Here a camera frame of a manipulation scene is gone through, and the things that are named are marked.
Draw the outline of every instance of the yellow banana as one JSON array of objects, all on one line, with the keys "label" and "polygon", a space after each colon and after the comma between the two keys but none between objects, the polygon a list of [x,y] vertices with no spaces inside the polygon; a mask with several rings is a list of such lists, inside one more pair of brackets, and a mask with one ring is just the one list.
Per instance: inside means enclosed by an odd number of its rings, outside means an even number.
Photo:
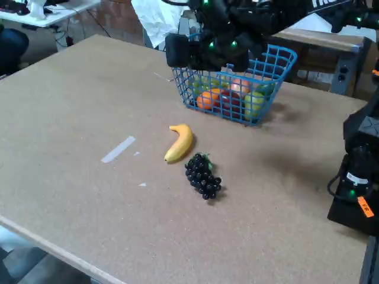
[{"label": "yellow banana", "polygon": [[186,124],[170,126],[170,130],[176,131],[179,137],[165,155],[165,161],[168,163],[175,162],[186,154],[192,145],[193,139],[192,131]]}]

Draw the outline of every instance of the black device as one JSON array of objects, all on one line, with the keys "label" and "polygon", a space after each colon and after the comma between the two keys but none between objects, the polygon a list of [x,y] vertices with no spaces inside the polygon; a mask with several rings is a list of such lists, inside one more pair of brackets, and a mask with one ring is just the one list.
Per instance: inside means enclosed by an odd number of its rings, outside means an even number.
[{"label": "black device", "polygon": [[0,1],[0,11],[16,14],[26,8],[26,4],[13,0]]},{"label": "black device", "polygon": [[17,10],[17,15],[19,16],[25,16],[30,13],[29,9],[26,7],[26,4],[19,5]]}]

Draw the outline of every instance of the orange tag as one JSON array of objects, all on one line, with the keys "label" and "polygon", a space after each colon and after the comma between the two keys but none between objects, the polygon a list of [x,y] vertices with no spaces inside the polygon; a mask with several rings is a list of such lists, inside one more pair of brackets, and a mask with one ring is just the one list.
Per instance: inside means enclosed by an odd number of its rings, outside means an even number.
[{"label": "orange tag", "polygon": [[373,217],[374,213],[371,210],[370,206],[368,206],[366,199],[363,196],[358,197],[358,203],[361,206],[363,213],[367,218]]}]

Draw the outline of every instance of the blue wire basket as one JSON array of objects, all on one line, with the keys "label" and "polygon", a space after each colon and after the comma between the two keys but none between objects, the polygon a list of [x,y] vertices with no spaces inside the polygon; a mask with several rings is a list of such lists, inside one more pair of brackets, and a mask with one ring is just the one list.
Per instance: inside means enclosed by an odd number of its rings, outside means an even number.
[{"label": "blue wire basket", "polygon": [[188,67],[172,71],[186,107],[245,125],[257,125],[270,109],[296,59],[294,51],[268,45],[266,53],[249,61],[244,73],[233,72],[232,64],[227,64],[221,72]]}]

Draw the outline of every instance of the tape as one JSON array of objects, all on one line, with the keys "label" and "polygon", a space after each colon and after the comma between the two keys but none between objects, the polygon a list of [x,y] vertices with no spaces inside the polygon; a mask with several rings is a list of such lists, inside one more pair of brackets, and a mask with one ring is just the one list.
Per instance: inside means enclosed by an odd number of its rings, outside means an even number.
[{"label": "tape", "polygon": [[129,136],[125,141],[121,142],[115,149],[110,151],[104,158],[101,159],[103,163],[109,163],[113,161],[119,154],[121,154],[127,147],[133,144],[136,139],[133,136]]}]

